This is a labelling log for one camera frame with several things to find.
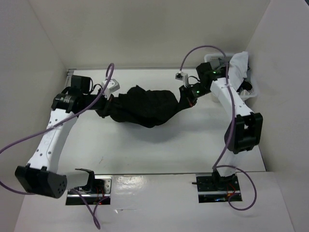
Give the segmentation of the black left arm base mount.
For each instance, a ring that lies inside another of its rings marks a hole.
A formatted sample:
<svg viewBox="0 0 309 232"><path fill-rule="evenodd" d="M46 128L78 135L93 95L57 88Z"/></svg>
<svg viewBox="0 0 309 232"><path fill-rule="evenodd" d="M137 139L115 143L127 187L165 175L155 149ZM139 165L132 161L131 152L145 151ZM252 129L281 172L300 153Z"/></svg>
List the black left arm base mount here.
<svg viewBox="0 0 309 232"><path fill-rule="evenodd" d="M82 187L74 188L79 192L89 205L110 205L112 191L111 175L95 175L95 181L89 190ZM65 205L85 205L83 200L74 191L69 190Z"/></svg>

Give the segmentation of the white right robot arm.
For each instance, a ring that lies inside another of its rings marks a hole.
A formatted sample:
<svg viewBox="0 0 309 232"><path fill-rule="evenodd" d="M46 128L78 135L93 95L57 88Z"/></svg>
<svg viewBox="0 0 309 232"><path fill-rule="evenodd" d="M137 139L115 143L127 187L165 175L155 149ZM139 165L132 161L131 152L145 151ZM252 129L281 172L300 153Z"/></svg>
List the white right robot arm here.
<svg viewBox="0 0 309 232"><path fill-rule="evenodd" d="M228 185L227 177L236 172L241 156L259 144L263 117L241 99L230 78L225 77L225 67L214 69L206 62L198 65L196 71L198 82L186 88L190 105L193 106L199 97L212 93L231 119L224 135L225 152L214 165L218 174L211 178L212 186L222 190Z"/></svg>

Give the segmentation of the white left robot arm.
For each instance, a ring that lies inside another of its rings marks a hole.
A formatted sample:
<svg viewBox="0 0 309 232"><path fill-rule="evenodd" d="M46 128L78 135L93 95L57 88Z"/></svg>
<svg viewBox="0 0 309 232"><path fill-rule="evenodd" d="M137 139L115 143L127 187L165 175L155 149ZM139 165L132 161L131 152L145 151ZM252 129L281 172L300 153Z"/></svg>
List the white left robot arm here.
<svg viewBox="0 0 309 232"><path fill-rule="evenodd" d="M102 82L102 89L92 94L90 77L73 75L71 85L57 94L52 103L47 132L26 166L18 166L15 177L28 194L60 198L68 189L79 187L85 193L96 188L92 170L80 168L77 174L58 174L60 155L66 139L76 123L77 114L87 110L103 110L112 100L112 93L120 88L112 79Z"/></svg>

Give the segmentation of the black pleated skirt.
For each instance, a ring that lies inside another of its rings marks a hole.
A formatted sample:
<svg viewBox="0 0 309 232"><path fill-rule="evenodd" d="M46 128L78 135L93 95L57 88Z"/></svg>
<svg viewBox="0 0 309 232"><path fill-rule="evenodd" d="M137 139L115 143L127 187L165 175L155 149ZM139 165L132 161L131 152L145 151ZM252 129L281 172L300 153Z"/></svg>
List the black pleated skirt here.
<svg viewBox="0 0 309 232"><path fill-rule="evenodd" d="M184 95L177 100L169 90L144 90L135 86L126 94L119 94L113 98L107 115L119 123L129 122L153 128L166 123L178 112L192 106L193 104Z"/></svg>

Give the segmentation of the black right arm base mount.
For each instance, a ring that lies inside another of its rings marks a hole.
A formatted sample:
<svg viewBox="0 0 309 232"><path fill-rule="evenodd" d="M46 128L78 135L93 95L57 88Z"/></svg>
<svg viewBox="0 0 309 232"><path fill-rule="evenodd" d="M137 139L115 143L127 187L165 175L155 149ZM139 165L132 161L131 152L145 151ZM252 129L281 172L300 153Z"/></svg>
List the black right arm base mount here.
<svg viewBox="0 0 309 232"><path fill-rule="evenodd" d="M199 203L241 202L242 196L238 177L232 174L221 177L217 171L206 174L197 174L192 185L197 187Z"/></svg>

